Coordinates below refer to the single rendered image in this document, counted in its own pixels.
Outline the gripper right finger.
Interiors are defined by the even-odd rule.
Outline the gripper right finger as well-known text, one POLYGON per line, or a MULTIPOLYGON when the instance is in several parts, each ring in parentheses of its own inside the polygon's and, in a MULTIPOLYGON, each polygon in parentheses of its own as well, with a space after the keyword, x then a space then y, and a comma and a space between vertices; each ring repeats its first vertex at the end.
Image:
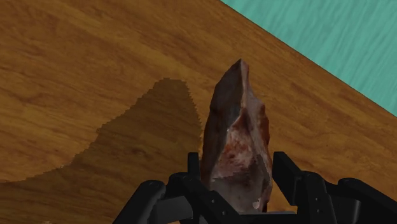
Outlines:
POLYGON ((397 224, 397 201, 356 178, 327 182, 274 153, 272 177, 303 224, 397 224))

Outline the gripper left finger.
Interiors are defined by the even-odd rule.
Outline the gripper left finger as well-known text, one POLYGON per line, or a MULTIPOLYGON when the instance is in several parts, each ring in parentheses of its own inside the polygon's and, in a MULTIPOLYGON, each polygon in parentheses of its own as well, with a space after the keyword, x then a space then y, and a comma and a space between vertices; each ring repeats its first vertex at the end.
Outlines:
POLYGON ((113 224, 245 224, 243 217, 216 191, 200 181, 199 156, 188 153, 188 170, 142 182, 113 224))

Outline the reddish brown pointed stone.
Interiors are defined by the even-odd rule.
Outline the reddish brown pointed stone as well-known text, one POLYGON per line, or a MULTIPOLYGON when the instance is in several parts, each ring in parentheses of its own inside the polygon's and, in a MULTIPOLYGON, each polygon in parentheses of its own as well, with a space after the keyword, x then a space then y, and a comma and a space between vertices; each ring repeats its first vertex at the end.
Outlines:
POLYGON ((269 119, 249 82, 249 65, 239 59, 214 88, 207 118, 201 182, 237 212, 267 212, 272 192, 269 119))

